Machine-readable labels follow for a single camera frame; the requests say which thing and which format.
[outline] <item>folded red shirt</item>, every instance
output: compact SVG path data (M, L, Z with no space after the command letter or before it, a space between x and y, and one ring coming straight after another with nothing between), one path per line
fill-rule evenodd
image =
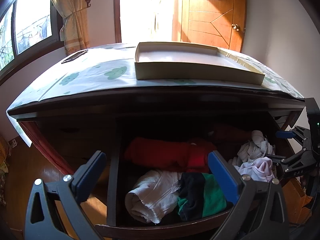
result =
M200 138L189 142L166 142L135 138L124 158L137 165L176 172L209 172L208 154L217 148Z

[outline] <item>curtain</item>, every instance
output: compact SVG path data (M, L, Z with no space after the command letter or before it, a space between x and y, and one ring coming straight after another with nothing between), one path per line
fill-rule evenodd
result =
M158 40L157 37L157 32L159 30L159 22L161 21L160 14L162 11L168 10L166 6L163 8L161 7L162 3L164 0L151 0L152 8L153 8L153 13L151 15L151 39L156 39Z
M64 41L66 54L89 47L87 3L85 0L51 0L63 17L60 38Z
M42 155L55 166L63 175L75 172L67 161L52 147L47 139L40 132L36 122L19 122L20 127L30 138L34 146L42 153Z

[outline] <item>screw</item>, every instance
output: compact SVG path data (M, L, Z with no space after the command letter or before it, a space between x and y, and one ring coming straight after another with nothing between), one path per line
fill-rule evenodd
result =
M272 183L275 184L275 185L278 185L279 184L279 179L276 179L276 178L272 179Z
M35 184L36 184L36 185L40 185L41 182L42 182L41 179L36 179L36 180L35 180Z
M251 177L248 174L244 174L244 175L242 175L242 179L245 181L248 181L251 179Z
M65 182L70 181L71 179L72 179L72 176L70 174L63 177L63 181Z

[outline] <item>white wall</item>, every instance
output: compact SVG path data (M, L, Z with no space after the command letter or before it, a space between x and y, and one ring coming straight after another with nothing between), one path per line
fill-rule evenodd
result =
M6 115L7 108L33 80L64 57L64 48L54 50L26 65L0 86L0 133L7 141L18 136Z
M320 105L320 34L298 0L247 0L242 52ZM309 127L305 110L296 124ZM292 144L295 151L301 149Z
M90 46L115 43L113 0L91 0L87 12Z

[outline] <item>door knob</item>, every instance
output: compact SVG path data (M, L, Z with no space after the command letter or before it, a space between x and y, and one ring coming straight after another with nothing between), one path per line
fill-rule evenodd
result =
M238 32L240 30L240 26L238 24L232 24L231 27Z

